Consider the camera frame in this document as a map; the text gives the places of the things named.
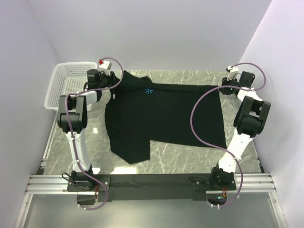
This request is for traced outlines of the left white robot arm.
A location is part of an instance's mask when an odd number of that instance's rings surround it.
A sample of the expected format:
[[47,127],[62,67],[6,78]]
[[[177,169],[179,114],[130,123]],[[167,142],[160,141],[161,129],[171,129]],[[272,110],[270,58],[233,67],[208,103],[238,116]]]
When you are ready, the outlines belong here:
[[69,184],[73,187],[89,191],[98,185],[85,144],[85,129],[88,124],[87,107],[100,101],[102,91],[114,85],[113,71],[90,69],[87,71],[87,82],[81,92],[60,96],[57,124],[69,142],[73,168],[67,177]]

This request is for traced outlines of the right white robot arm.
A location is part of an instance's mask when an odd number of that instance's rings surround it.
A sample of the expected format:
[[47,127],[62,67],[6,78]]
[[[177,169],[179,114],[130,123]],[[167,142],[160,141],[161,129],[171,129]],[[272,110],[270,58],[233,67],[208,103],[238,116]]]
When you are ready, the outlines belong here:
[[228,146],[228,151],[211,170],[209,186],[214,190],[227,190],[235,188],[234,175],[239,160],[247,146],[264,129],[271,103],[262,100],[251,87],[255,75],[243,71],[240,78],[236,78],[239,69],[227,68],[228,76],[222,79],[223,86],[232,88],[221,88],[224,95],[234,94],[241,102],[239,110],[233,122],[234,133]]

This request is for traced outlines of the white plastic basket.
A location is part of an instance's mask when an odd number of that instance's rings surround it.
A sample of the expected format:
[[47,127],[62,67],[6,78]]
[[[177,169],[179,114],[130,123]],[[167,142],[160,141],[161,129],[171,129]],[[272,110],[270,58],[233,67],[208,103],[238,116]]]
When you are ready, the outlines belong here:
[[97,63],[87,61],[57,64],[48,85],[44,107],[57,111],[60,96],[83,91],[87,71],[96,68]]

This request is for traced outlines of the black t shirt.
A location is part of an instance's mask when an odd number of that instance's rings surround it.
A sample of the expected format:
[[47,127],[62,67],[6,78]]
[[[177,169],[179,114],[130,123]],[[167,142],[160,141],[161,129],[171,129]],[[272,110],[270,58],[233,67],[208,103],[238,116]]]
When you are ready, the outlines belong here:
[[150,142],[226,148],[215,85],[157,84],[124,72],[111,91],[105,125],[111,152],[129,164],[150,158]]

